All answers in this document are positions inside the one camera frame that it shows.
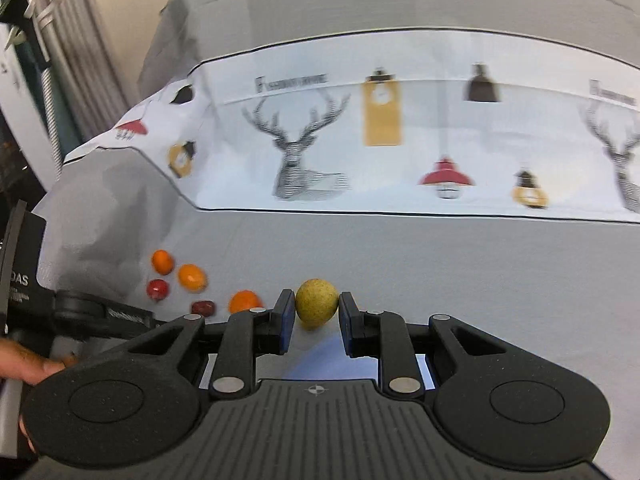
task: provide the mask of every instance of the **yellow tag print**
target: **yellow tag print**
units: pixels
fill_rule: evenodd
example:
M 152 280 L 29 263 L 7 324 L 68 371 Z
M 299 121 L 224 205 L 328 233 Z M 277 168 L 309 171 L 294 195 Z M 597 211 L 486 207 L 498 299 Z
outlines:
M 400 83 L 378 69 L 362 85 L 365 146 L 399 146 Z
M 191 161 L 196 153 L 196 144 L 192 140 L 184 144 L 174 144 L 168 153 L 169 169 L 177 178 L 183 178 L 191 174 Z
M 536 177 L 527 170 L 522 170 L 516 177 L 518 181 L 513 188 L 513 199 L 519 204 L 532 209 L 546 209 L 549 198 L 540 189 Z

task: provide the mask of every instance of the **black logo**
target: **black logo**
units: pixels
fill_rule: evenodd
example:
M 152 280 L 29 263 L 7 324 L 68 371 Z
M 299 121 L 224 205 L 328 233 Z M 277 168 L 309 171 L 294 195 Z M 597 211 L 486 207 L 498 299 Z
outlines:
M 26 274 L 19 274 L 14 270 L 11 271 L 11 281 L 15 283 L 20 283 L 23 286 L 29 285 L 29 277 Z
M 604 97 L 605 99 L 610 99 L 612 101 L 618 101 L 619 103 L 624 103 L 625 105 L 629 106 L 636 106 L 637 104 L 637 101 L 633 97 L 618 94 L 616 92 L 612 92 L 611 90 L 605 90 L 600 86 L 600 82 L 596 79 L 591 79 L 589 81 L 589 93 L 591 95 Z
M 142 319 L 140 316 L 136 316 L 135 314 L 127 314 L 126 312 L 113 310 L 112 308 L 107 308 L 107 314 L 117 319 L 123 319 L 124 321 L 130 321 L 133 323 L 140 323 L 146 326 L 145 320 Z
M 260 76 L 255 78 L 255 91 L 259 94 L 272 90 L 284 90 L 285 88 L 320 85 L 327 81 L 328 77 L 326 74 L 307 75 L 304 77 L 294 77 L 292 79 L 281 79 L 280 81 L 265 81 L 264 76 Z

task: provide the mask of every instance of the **black device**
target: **black device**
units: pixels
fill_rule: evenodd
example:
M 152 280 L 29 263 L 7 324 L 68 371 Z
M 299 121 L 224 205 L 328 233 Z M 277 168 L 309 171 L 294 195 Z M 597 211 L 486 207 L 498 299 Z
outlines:
M 52 291 L 36 272 L 46 222 L 19 201 L 11 211 L 0 249 L 0 326 L 2 336 L 49 356 L 58 335 L 130 339 L 159 326 L 151 312 L 69 290 Z M 34 460 L 18 431 L 18 411 L 30 386 L 0 380 L 0 479 Z
M 344 292 L 345 351 L 377 358 L 378 380 L 256 382 L 256 358 L 287 351 L 294 308 L 283 290 L 226 323 L 186 315 L 51 376 L 22 403 L 42 455 L 21 478 L 607 479 L 591 463 L 609 427 L 599 389 L 444 314 L 407 324 Z

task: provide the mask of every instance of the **deer head print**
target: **deer head print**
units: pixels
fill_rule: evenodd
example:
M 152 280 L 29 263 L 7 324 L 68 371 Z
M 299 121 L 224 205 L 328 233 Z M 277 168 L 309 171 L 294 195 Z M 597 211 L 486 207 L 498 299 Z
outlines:
M 280 126 L 278 113 L 271 121 L 262 118 L 262 106 L 267 100 L 263 97 L 249 113 L 244 108 L 244 118 L 256 130 L 273 137 L 273 143 L 282 153 L 282 163 L 276 178 L 274 195 L 281 200 L 326 200 L 348 189 L 349 181 L 342 173 L 319 173 L 307 170 L 303 164 L 303 153 L 318 136 L 317 132 L 338 120 L 349 103 L 350 96 L 342 98 L 340 105 L 329 94 L 322 92 L 326 101 L 326 111 L 321 116 L 318 110 L 311 110 L 309 123 L 302 129 L 298 140 L 289 140 L 286 131 Z
M 604 144 L 604 152 L 613 162 L 616 171 L 618 190 L 625 208 L 634 213 L 640 212 L 640 188 L 630 181 L 628 166 L 634 158 L 633 150 L 640 144 L 640 128 L 634 121 L 635 129 L 627 129 L 626 142 L 619 150 L 609 135 L 606 122 L 596 119 L 598 104 L 593 103 L 584 113 L 584 122 L 588 130 Z

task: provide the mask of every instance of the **gray cloth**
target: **gray cloth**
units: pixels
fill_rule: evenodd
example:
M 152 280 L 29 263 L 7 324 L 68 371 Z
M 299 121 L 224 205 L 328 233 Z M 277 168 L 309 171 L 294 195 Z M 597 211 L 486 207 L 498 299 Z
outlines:
M 191 301 L 227 317 L 236 290 L 273 306 L 283 288 L 320 277 L 350 290 L 360 308 L 408 322 L 446 312 L 585 375 L 609 400 L 612 422 L 596 462 L 619 480 L 640 471 L 640 254 L 637 225 L 521 219 L 357 214 L 206 212 L 194 209 L 132 149 L 97 151 L 68 164 L 36 212 L 47 219 L 40 283 L 150 308 L 162 319 Z M 196 263 L 209 288 L 145 295 L 152 252 Z M 258 359 L 258 376 L 279 377 L 319 341 L 294 329 L 283 358 Z
M 640 0 L 170 0 L 138 81 L 142 97 L 195 62 L 354 30 L 453 27 L 575 44 L 640 66 Z

